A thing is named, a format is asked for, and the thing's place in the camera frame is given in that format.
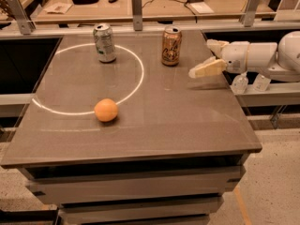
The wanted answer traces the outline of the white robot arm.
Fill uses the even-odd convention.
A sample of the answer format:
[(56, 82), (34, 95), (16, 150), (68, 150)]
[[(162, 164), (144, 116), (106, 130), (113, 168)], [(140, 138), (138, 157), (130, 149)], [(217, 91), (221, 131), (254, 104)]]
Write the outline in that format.
[(206, 46), (214, 56), (193, 67), (188, 73), (190, 78), (216, 76), (227, 71), (256, 72), (281, 82), (300, 81), (299, 31), (288, 33), (279, 43), (208, 39)]

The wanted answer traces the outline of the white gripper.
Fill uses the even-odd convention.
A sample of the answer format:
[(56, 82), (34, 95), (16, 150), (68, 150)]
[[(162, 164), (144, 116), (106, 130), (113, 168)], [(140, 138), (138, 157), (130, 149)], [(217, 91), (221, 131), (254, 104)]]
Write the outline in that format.
[(215, 56), (206, 59), (188, 72), (190, 78), (217, 76), (225, 69), (235, 74), (247, 70), (246, 56), (249, 46), (247, 41), (229, 43), (224, 40), (208, 39), (206, 45), (215, 56), (221, 56), (222, 59), (216, 59)]

